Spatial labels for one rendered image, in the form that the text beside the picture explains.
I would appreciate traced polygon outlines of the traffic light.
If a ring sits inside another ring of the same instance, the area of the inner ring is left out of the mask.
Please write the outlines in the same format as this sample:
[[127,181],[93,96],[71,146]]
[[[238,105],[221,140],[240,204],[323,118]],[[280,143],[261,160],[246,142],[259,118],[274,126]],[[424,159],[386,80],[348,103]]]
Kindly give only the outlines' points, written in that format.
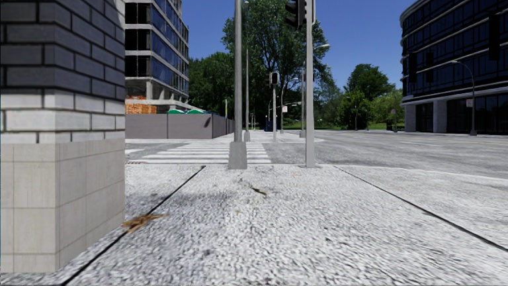
[[272,127],[273,127],[273,141],[276,142],[276,87],[279,83],[280,75],[278,72],[274,71],[270,73],[270,82],[271,82],[271,88],[272,88],[272,106],[273,106],[273,112],[272,112]]
[[314,22],[313,0],[290,0],[286,4],[286,10],[290,13],[286,22],[296,30],[306,27],[306,167],[316,166],[314,146],[314,45],[312,37],[312,25]]

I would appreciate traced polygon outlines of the grey pole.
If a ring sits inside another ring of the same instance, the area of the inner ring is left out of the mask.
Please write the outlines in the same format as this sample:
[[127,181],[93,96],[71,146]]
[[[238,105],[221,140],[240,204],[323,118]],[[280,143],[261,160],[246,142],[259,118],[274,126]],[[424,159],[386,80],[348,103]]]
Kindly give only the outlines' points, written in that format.
[[228,169],[247,169],[247,149],[242,138],[242,12],[241,0],[235,0],[234,15],[234,60],[235,60],[235,84],[234,84],[234,132],[233,141],[230,143],[230,155]]

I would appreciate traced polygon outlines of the trees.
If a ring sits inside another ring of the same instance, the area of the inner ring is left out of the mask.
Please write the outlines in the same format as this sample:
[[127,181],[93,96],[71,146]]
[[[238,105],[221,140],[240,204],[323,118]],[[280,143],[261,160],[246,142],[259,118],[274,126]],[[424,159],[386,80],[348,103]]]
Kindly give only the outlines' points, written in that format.
[[[258,122],[272,99],[270,73],[278,72],[276,96],[289,103],[301,99],[302,64],[306,59],[306,35],[286,21],[286,0],[249,0],[249,112]],[[351,68],[346,84],[338,87],[326,54],[322,26],[312,28],[314,40],[314,120],[318,128],[365,129],[403,122],[402,92],[386,73],[373,64]],[[225,49],[205,58],[190,60],[190,103],[195,107],[225,113],[234,106],[234,19],[228,18],[221,39]],[[242,13],[242,80],[245,108],[245,11]]]

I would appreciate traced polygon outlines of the grey site fence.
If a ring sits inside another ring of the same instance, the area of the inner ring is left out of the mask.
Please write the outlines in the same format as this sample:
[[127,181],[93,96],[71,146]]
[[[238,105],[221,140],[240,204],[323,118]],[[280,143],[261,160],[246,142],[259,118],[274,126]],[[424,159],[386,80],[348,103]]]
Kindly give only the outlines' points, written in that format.
[[127,114],[128,139],[213,139],[234,131],[234,121],[213,114]]

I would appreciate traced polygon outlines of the glass and concrete tower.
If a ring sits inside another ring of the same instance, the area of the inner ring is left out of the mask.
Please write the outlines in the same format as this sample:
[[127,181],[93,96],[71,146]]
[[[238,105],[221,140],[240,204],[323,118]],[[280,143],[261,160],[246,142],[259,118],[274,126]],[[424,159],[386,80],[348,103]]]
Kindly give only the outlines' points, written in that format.
[[125,12],[127,98],[158,113],[191,109],[182,0],[126,0]]

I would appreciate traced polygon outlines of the grey brick building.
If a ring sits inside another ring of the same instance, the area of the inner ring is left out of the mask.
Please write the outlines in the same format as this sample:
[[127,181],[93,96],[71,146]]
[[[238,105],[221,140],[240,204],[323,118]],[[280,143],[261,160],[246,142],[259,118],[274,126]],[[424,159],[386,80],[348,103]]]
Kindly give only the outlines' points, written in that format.
[[125,0],[0,0],[1,273],[51,273],[124,219]]

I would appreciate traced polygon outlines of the dark glass building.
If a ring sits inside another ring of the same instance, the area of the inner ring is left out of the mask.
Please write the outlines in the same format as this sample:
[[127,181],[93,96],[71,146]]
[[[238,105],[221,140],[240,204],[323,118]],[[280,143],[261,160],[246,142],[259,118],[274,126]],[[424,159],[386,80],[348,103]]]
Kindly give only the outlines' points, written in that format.
[[400,17],[408,132],[508,134],[508,0],[417,0]]

